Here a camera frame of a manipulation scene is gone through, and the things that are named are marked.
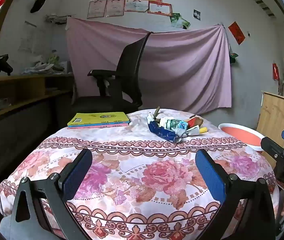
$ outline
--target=floral bedspread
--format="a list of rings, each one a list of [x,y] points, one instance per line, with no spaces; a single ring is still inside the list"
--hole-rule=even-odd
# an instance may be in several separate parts
[[[279,190],[263,156],[207,120],[203,123],[207,133],[178,144],[163,141],[148,129],[149,111],[154,112],[129,114],[127,127],[63,128],[44,140],[0,184],[5,214],[12,212],[22,177],[38,180],[60,172],[84,148],[92,151],[93,164],[67,204],[92,239],[195,239],[219,207],[194,163],[199,149],[206,149],[216,163],[241,179],[266,179],[277,207]],[[191,115],[161,109],[159,117],[187,119]],[[49,204],[43,201],[43,205],[52,227],[58,229]],[[225,236],[232,233],[243,208],[240,202]]]

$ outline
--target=black office chair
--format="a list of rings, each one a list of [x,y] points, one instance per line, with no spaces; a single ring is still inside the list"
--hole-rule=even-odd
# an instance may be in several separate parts
[[[100,96],[80,97],[72,105],[72,114],[135,112],[142,105],[142,94],[138,84],[138,72],[145,44],[151,33],[143,39],[127,45],[118,61],[116,71],[91,70],[88,76],[96,78]],[[104,80],[109,82],[108,92]],[[132,99],[132,103],[123,99],[122,92]]]

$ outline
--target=book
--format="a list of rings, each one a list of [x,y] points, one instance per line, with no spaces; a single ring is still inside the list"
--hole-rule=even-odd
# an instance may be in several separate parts
[[[79,126],[79,127],[67,127],[67,129],[92,129],[92,128],[109,128],[109,127],[123,127],[128,126],[128,123],[119,124],[103,124],[103,125],[92,125],[92,126]]]
[[[95,113],[95,114],[80,114],[77,113],[70,122],[68,127],[94,126],[105,124],[121,124],[129,123],[129,119],[123,112],[113,113]]]

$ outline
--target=red fire extinguisher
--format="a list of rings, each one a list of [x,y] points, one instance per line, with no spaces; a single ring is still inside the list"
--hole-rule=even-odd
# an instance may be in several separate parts
[[[273,63],[273,79],[280,80],[279,69],[276,63]]]

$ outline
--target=chair seat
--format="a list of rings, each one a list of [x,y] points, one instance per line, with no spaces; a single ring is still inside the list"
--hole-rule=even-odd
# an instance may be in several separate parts
[[[129,101],[122,100],[120,109],[115,109],[110,96],[80,97],[72,105],[72,113],[107,113],[124,112],[126,114],[137,111],[138,108]]]

